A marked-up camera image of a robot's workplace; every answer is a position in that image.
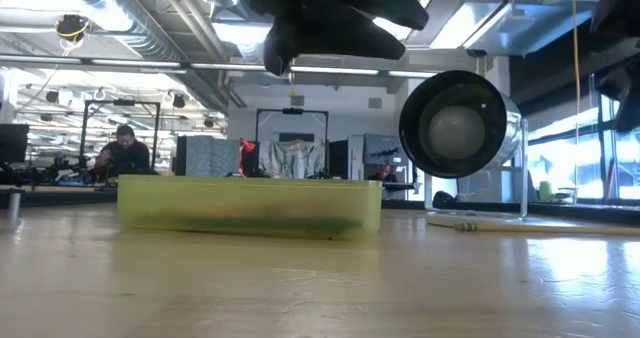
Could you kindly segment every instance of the desk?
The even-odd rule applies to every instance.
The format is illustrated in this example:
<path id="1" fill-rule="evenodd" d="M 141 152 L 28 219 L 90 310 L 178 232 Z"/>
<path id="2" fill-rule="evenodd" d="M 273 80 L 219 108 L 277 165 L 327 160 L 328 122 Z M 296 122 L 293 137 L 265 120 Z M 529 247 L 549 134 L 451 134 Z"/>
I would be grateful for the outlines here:
<path id="1" fill-rule="evenodd" d="M 638 337 L 640 242 L 464 234 L 384 211 L 373 242 L 120 231 L 115 205 L 0 228 L 6 337 Z"/>

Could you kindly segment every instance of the yellow plastic container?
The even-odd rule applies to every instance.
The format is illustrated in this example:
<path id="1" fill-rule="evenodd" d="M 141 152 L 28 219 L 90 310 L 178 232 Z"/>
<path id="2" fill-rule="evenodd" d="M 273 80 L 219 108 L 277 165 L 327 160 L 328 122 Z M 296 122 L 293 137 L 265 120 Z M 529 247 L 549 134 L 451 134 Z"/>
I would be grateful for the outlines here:
<path id="1" fill-rule="evenodd" d="M 380 229 L 380 182 L 120 176 L 126 227 L 366 239 Z"/>

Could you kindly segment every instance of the person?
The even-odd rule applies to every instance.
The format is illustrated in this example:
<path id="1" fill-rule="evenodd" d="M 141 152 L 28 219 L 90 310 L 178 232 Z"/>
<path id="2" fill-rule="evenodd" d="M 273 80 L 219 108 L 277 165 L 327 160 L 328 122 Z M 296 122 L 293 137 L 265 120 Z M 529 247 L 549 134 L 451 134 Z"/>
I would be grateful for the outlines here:
<path id="1" fill-rule="evenodd" d="M 118 171 L 146 172 L 149 170 L 149 148 L 136 140 L 133 129 L 121 125 L 116 130 L 116 141 L 104 146 L 96 159 L 96 169 L 108 165 Z"/>
<path id="2" fill-rule="evenodd" d="M 398 178 L 391 172 L 390 165 L 381 165 L 378 167 L 378 173 L 369 176 L 368 180 L 377 180 L 387 183 L 398 183 Z"/>

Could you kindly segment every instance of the computer monitor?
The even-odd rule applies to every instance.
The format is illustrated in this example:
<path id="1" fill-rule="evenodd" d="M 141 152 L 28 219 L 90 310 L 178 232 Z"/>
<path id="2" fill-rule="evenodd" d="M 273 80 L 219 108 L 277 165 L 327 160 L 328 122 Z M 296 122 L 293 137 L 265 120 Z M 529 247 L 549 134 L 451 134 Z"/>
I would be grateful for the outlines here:
<path id="1" fill-rule="evenodd" d="M 0 124 L 0 163 L 24 163 L 29 125 Z"/>

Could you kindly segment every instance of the table surface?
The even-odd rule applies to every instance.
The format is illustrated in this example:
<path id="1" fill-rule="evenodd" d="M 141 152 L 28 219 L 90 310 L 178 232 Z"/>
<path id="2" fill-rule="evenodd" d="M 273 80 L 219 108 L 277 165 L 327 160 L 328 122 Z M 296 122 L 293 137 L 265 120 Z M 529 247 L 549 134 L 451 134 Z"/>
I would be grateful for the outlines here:
<path id="1" fill-rule="evenodd" d="M 456 233 L 384 211 L 373 242 L 121 230 L 115 205 L 0 227 L 2 337 L 640 337 L 640 241 Z"/>

